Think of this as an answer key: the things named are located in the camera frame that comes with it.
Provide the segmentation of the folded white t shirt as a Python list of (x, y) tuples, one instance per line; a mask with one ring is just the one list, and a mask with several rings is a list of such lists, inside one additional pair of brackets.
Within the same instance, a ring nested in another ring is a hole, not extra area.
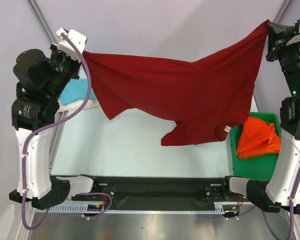
[[(77, 110), (84, 100), (77, 100), (68, 104), (62, 104), (61, 100), (58, 100), (59, 109), (57, 110), (58, 113), (68, 112), (68, 111), (75, 111)], [(84, 106), (84, 109), (93, 109), (99, 106), (99, 102), (97, 100), (89, 99)]]

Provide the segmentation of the dark red t shirt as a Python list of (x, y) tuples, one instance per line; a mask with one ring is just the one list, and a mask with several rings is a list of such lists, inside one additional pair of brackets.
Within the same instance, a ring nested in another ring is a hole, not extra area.
[(175, 122), (163, 146), (224, 141), (249, 117), (267, 22), (194, 62), (84, 52), (92, 89), (108, 119), (128, 109)]

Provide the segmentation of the aluminium corner post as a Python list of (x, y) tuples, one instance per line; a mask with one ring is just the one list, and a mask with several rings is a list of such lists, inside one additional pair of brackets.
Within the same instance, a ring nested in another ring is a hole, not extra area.
[(284, 16), (295, 2), (296, 0), (283, 0), (273, 17), (272, 22), (281, 23)]
[(32, 11), (36, 21), (38, 22), (45, 38), (49, 42), (50, 45), (57, 46), (58, 40), (56, 39), (55, 33), (51, 30), (48, 21), (46, 20), (39, 4), (36, 0), (25, 0), (28, 4), (30, 10)]

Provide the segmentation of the green plastic tray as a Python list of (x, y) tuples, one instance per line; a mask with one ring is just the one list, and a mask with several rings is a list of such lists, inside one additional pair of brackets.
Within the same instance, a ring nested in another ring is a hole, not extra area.
[[(274, 123), (275, 131), (281, 137), (281, 129), (277, 116), (273, 113), (251, 112), (249, 117), (255, 117), (266, 123)], [(274, 173), (279, 154), (268, 153), (262, 156), (241, 159), (237, 157), (237, 145), (243, 131), (243, 124), (230, 131), (233, 173), (238, 177), (269, 181)]]

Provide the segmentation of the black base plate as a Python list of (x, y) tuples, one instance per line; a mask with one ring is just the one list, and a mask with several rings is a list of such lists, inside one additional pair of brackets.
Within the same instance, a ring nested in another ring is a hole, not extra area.
[(97, 202), (110, 195), (106, 205), (113, 211), (199, 212), (217, 202), (241, 206), (247, 198), (231, 193), (225, 178), (94, 176), (89, 193), (73, 201)]

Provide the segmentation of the folded teal t shirt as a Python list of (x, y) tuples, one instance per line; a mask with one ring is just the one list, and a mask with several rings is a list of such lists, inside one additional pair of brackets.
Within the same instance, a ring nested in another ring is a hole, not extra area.
[(68, 105), (84, 100), (88, 92), (88, 80), (86, 78), (71, 79), (60, 95), (63, 105)]

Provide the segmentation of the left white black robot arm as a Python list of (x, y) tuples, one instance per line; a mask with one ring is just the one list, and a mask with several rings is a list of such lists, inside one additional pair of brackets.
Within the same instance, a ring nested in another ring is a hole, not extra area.
[(72, 196), (84, 194), (95, 200), (101, 188), (92, 177), (55, 177), (50, 174), (50, 144), (58, 99), (72, 78), (78, 78), (81, 64), (51, 44), (51, 56), (29, 49), (16, 58), (13, 73), (18, 79), (16, 100), (11, 107), (12, 126), (19, 148), (19, 181), (9, 199), (23, 206), (46, 210)]

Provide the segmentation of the left aluminium corner post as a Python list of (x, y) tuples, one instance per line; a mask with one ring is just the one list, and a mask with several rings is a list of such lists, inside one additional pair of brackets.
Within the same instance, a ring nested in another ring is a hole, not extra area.
[(49, 42), (50, 45), (57, 46), (58, 40), (56, 39), (55, 33), (51, 30), (48, 21), (46, 20), (39, 4), (36, 0), (25, 0), (28, 4), (30, 10), (32, 11), (36, 21), (38, 22), (45, 38)]

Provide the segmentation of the orange t shirt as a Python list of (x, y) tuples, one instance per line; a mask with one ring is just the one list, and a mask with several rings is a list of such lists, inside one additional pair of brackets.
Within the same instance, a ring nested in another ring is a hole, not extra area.
[(239, 159), (248, 159), (265, 154), (279, 154), (281, 143), (282, 139), (276, 133), (274, 123), (266, 123), (260, 118), (250, 116), (243, 124), (236, 155)]

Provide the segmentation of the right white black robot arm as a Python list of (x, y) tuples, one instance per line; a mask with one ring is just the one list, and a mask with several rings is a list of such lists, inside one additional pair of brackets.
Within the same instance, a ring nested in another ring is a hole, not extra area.
[(266, 60), (279, 61), (291, 93), (281, 102), (280, 152), (269, 181), (230, 176), (220, 194), (227, 201), (244, 195), (264, 212), (300, 215), (300, 19), (293, 26), (269, 23), (266, 29)]

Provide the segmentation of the right aluminium corner post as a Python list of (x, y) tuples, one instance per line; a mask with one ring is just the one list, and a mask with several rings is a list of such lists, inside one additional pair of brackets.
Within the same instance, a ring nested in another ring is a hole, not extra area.
[(272, 22), (281, 23), (284, 16), (295, 2), (296, 0), (283, 0), (273, 17)]

